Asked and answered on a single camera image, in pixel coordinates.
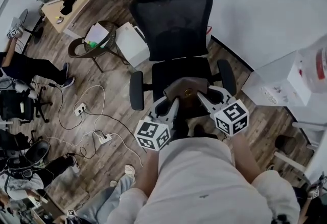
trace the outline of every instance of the white t-shirt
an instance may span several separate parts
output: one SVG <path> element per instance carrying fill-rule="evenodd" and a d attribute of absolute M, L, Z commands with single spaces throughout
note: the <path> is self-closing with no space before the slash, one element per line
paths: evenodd
<path fill-rule="evenodd" d="M 0 188 L 5 191 L 5 184 L 6 179 L 8 175 L 3 173 L 0 175 Z M 20 200 L 23 198 L 27 198 L 26 190 L 37 190 L 37 189 L 43 189 L 44 185 L 39 177 L 38 174 L 33 174 L 31 180 L 17 180 L 13 177 L 9 177 L 8 183 L 7 183 L 7 192 L 8 195 L 13 200 Z"/>
<path fill-rule="evenodd" d="M 137 188 L 121 196 L 108 224 L 271 223 L 299 218 L 292 186 L 276 171 L 249 184 L 233 166 L 227 145 L 210 138 L 176 140 L 159 155 L 159 177 L 147 198 Z"/>

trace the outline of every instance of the paper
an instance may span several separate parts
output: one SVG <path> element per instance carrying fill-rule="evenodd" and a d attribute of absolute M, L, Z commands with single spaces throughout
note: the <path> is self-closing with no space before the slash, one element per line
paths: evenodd
<path fill-rule="evenodd" d="M 84 41 L 92 48 L 95 48 L 108 35 L 108 33 L 109 31 L 107 31 L 103 26 L 101 26 L 99 23 L 96 23 L 87 33 Z M 104 48 L 107 42 L 108 40 L 104 42 L 101 47 Z"/>

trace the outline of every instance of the shoe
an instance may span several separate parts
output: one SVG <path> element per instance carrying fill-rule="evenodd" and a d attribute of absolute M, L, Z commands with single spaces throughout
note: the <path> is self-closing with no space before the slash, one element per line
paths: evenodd
<path fill-rule="evenodd" d="M 80 172 L 80 166 L 78 166 L 78 163 L 77 163 L 77 160 L 74 156 L 71 156 L 73 161 L 74 161 L 74 164 L 72 165 L 72 170 L 74 173 L 78 173 Z"/>
<path fill-rule="evenodd" d="M 111 181 L 111 182 L 110 182 L 110 186 L 111 186 L 112 188 L 114 188 L 115 186 L 117 186 L 117 184 L 118 184 L 117 181 Z"/>
<path fill-rule="evenodd" d="M 135 168 L 131 165 L 125 165 L 125 174 L 135 181 Z"/>
<path fill-rule="evenodd" d="M 205 133 L 203 126 L 200 124 L 195 125 L 193 132 L 195 137 L 200 137 Z"/>
<path fill-rule="evenodd" d="M 65 72 L 65 74 L 66 74 L 66 79 L 68 78 L 68 70 L 69 70 L 69 63 L 66 62 L 66 63 L 63 65 L 63 68 L 62 68 L 62 72 Z"/>
<path fill-rule="evenodd" d="M 75 82 L 75 77 L 70 77 L 66 80 L 66 82 L 64 83 L 64 85 L 61 85 L 61 88 L 67 88 L 70 87 L 71 85 L 73 85 Z"/>

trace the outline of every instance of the wooden floor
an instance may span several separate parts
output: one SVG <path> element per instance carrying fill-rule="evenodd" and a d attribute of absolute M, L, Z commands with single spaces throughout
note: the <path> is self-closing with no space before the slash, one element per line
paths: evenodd
<path fill-rule="evenodd" d="M 87 29 L 99 20 L 110 20 L 119 25 L 129 21 L 134 24 L 128 5 L 132 0 L 91 0 L 87 7 L 81 12 L 73 27 L 73 31 L 78 34 L 85 34 Z M 71 64 L 70 72 L 76 76 L 75 84 L 63 90 L 63 107 L 60 112 L 60 120 L 65 127 L 72 128 L 77 125 L 80 118 L 73 114 L 73 106 L 82 96 L 83 92 L 93 85 L 101 85 L 105 90 L 104 114 L 113 116 L 125 123 L 130 130 L 134 131 L 136 124 L 141 119 L 152 104 L 152 96 L 146 93 L 146 109 L 144 111 L 133 111 L 129 103 L 129 78 L 130 71 L 120 60 L 110 54 L 105 54 L 97 61 L 105 70 L 101 74 L 90 59 L 71 59 L 68 57 L 67 48 L 73 39 L 65 34 L 58 34 L 52 25 L 45 21 L 44 34 L 39 44 L 30 43 L 27 49 L 27 55 L 33 58 L 42 58 L 50 60 L 58 68 L 62 68 L 65 62 Z M 289 166 L 274 159 L 275 151 L 274 141 L 279 134 L 295 136 L 298 139 L 298 145 L 292 154 L 299 163 L 306 164 L 310 159 L 312 152 L 305 148 L 305 139 L 301 133 L 291 126 L 292 118 L 284 108 L 255 106 L 248 97 L 240 90 L 248 78 L 250 71 L 237 61 L 226 50 L 217 43 L 211 41 L 208 56 L 212 71 L 216 71 L 217 59 L 227 59 L 234 71 L 238 94 L 251 112 L 251 125 L 247 136 L 251 144 L 251 149 L 257 159 L 260 167 L 264 170 L 271 163 L 276 163 L 278 170 L 281 170 L 283 176 L 298 185 L 298 180 Z M 145 73 L 145 80 L 151 82 L 151 66 L 146 61 L 142 65 L 142 71 Z M 35 81 L 49 83 L 49 80 L 35 78 Z M 99 87 L 90 89 L 82 99 L 87 108 L 92 113 L 100 113 L 103 105 L 103 91 Z M 18 122 L 10 127 L 13 133 L 23 132 L 29 135 L 30 130 L 36 129 L 37 136 L 56 137 L 66 142 L 76 145 L 82 139 L 82 136 L 94 129 L 96 116 L 83 116 L 84 122 L 73 130 L 63 129 L 58 121 L 58 109 L 61 105 L 61 93 L 56 88 L 47 87 L 44 95 L 45 100 L 51 100 L 54 105 L 44 109 L 46 117 L 50 123 L 44 124 L 41 119 L 35 119 L 31 124 L 19 126 Z M 223 135 L 214 128 L 214 123 L 207 118 L 193 119 L 190 121 L 190 127 L 195 123 L 205 123 L 207 132 L 215 132 L 219 139 Z M 131 149 L 133 149 L 142 160 L 145 158 L 145 152 L 139 148 L 133 136 L 118 122 L 107 117 L 101 117 L 96 123 L 96 129 L 102 130 L 104 134 L 118 133 Z M 99 141 L 95 137 L 97 153 L 92 159 L 77 157 L 81 167 L 80 173 L 75 176 L 71 170 L 67 170 L 62 176 L 53 181 L 48 188 L 48 192 L 62 208 L 72 208 L 78 203 L 86 201 L 99 190 L 109 185 L 110 180 L 118 180 L 124 173 L 124 165 L 131 164 L 140 169 L 138 158 L 127 150 L 118 137 L 114 137 L 109 143 L 99 147 Z M 81 144 L 72 147 L 69 144 L 60 142 L 56 139 L 50 139 L 51 151 L 49 160 L 52 160 L 67 152 L 80 153 L 80 147 L 87 150 L 87 156 L 94 153 L 94 144 L 92 134 L 86 135 Z"/>

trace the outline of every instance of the white box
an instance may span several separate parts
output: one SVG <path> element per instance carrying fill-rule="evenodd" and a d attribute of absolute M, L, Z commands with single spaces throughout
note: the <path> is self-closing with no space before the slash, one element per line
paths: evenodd
<path fill-rule="evenodd" d="M 134 68 L 150 57 L 148 45 L 129 22 L 116 30 L 116 44 Z"/>
<path fill-rule="evenodd" d="M 306 106 L 311 91 L 300 74 L 301 58 L 293 52 L 259 68 L 252 72 L 242 91 L 256 105 Z"/>
<path fill-rule="evenodd" d="M 138 122 L 134 135 L 140 147 L 157 151 L 161 150 L 171 137 L 168 125 L 144 120 Z"/>
<path fill-rule="evenodd" d="M 249 125 L 249 111 L 241 100 L 228 105 L 215 113 L 216 127 L 229 136 L 233 136 Z"/>

